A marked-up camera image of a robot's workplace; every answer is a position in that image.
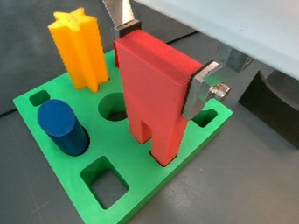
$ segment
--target red rectangular block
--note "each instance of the red rectangular block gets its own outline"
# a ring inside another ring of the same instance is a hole
[[[191,76],[201,64],[141,30],[116,41],[129,131],[165,166],[180,149],[181,110]]]

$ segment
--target rectangular hole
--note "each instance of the rectangular hole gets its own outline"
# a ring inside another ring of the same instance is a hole
[[[99,204],[108,209],[128,191],[127,182],[105,157],[100,157],[80,173]]]
[[[35,107],[40,106],[49,99],[51,99],[51,96],[45,90],[41,90],[40,92],[31,95],[31,97],[29,97],[29,101]]]
[[[112,170],[107,170],[101,173],[92,182],[91,188],[105,209],[109,208],[127,193],[127,186]]]
[[[192,120],[201,128],[204,128],[211,123],[217,114],[217,111],[213,109],[201,110]]]

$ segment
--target star-shaped block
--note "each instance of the star-shaped block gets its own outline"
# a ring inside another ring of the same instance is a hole
[[[79,8],[71,13],[55,12],[56,22],[49,25],[63,63],[76,89],[88,87],[93,93],[99,84],[108,81],[99,24]]]

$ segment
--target green shape sorter board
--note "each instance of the green shape sorter board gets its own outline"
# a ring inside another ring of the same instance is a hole
[[[96,94],[88,89],[76,90],[65,73],[13,99],[51,168],[87,224],[124,223],[215,137],[231,116],[231,111],[223,104],[209,100],[193,121],[188,122],[177,157],[161,167],[149,154],[151,140],[140,144],[133,139],[127,119],[117,122],[107,119],[112,112],[125,109],[125,104],[113,52],[108,52],[105,57],[109,81],[100,85]],[[71,105],[88,132],[89,146],[80,156],[64,154],[39,126],[39,105],[49,99],[60,99]],[[91,187],[105,170],[115,172],[128,188],[107,209]]]

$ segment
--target blue cylinder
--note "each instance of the blue cylinder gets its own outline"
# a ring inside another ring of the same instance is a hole
[[[48,100],[39,108],[37,122],[65,154],[77,156],[85,152],[89,138],[67,102]]]

